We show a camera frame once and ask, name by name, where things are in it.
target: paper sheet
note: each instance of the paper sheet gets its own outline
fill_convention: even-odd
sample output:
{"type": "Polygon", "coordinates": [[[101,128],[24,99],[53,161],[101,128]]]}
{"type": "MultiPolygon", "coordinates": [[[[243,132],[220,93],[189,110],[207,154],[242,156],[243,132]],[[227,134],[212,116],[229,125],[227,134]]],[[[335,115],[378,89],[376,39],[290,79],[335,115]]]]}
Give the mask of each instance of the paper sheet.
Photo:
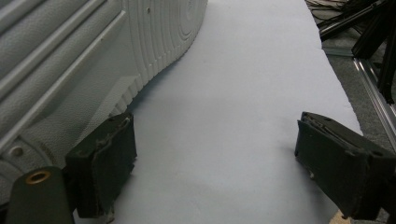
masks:
{"type": "Polygon", "coordinates": [[[303,0],[209,1],[189,51],[139,94],[138,158],[114,223],[320,224],[335,214],[294,159],[297,119],[360,126],[303,0]]]}

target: metal bolt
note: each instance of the metal bolt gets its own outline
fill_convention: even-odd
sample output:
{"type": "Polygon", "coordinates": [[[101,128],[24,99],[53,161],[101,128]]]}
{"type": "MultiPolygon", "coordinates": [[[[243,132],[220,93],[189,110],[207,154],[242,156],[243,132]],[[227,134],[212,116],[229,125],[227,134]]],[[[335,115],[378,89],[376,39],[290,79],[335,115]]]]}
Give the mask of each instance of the metal bolt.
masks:
{"type": "Polygon", "coordinates": [[[21,147],[14,147],[9,151],[9,154],[13,157],[20,157],[23,155],[23,149],[21,147]]]}

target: metal rod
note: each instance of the metal rod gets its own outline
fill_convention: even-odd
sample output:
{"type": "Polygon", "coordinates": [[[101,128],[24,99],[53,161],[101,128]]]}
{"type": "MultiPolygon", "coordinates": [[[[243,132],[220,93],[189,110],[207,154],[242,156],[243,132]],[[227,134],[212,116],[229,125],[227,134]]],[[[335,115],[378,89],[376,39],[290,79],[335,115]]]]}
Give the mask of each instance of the metal rod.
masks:
{"type": "Polygon", "coordinates": [[[320,39],[325,41],[330,37],[337,35],[346,29],[370,18],[377,13],[379,13],[384,6],[387,4],[387,0],[378,0],[372,3],[369,7],[363,9],[360,12],[353,14],[352,16],[346,18],[343,21],[340,21],[332,26],[329,26],[325,29],[320,30],[320,39]]]}

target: floor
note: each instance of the floor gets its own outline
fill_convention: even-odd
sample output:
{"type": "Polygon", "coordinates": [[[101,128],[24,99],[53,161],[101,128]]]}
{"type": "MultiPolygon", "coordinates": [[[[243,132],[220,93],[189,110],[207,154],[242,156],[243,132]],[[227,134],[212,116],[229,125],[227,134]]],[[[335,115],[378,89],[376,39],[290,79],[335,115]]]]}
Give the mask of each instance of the floor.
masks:
{"type": "MultiPolygon", "coordinates": [[[[323,19],[337,15],[336,12],[330,10],[315,10],[314,13],[317,17],[323,19]]],[[[324,41],[322,45],[323,48],[351,49],[359,37],[360,34],[355,29],[349,29],[335,36],[334,38],[324,41]]],[[[386,45],[383,44],[375,53],[371,59],[373,63],[379,64],[382,62],[382,58],[385,53],[385,47],[386,45]]],[[[375,108],[368,96],[368,93],[363,86],[360,74],[353,63],[352,58],[328,55],[328,59],[346,92],[349,102],[352,104],[352,107],[361,125],[361,131],[363,135],[381,147],[394,152],[384,127],[382,126],[382,123],[375,112],[375,108]]],[[[384,211],[380,212],[377,221],[343,220],[340,218],[340,214],[337,214],[331,223],[386,223],[387,218],[388,214],[386,214],[384,211]]]]}

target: black metal frame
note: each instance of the black metal frame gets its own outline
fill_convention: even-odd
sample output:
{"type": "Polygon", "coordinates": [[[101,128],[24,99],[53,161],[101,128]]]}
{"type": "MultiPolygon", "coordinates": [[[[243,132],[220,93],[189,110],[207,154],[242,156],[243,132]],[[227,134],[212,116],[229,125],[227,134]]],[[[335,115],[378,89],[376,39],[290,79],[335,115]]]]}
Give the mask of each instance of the black metal frame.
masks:
{"type": "Polygon", "coordinates": [[[394,104],[391,86],[396,72],[396,1],[376,1],[343,21],[321,29],[320,38],[325,41],[370,17],[373,19],[352,48],[352,53],[355,58],[369,59],[386,38],[389,38],[377,87],[386,102],[394,104]]]}
{"type": "Polygon", "coordinates": [[[343,21],[337,22],[329,27],[320,29],[320,39],[322,41],[325,41],[345,31],[346,29],[349,29],[361,23],[362,21],[370,19],[371,17],[381,13],[388,3],[388,0],[378,0],[372,3],[369,7],[363,9],[362,11],[359,11],[352,16],[345,18],[343,21]]]}

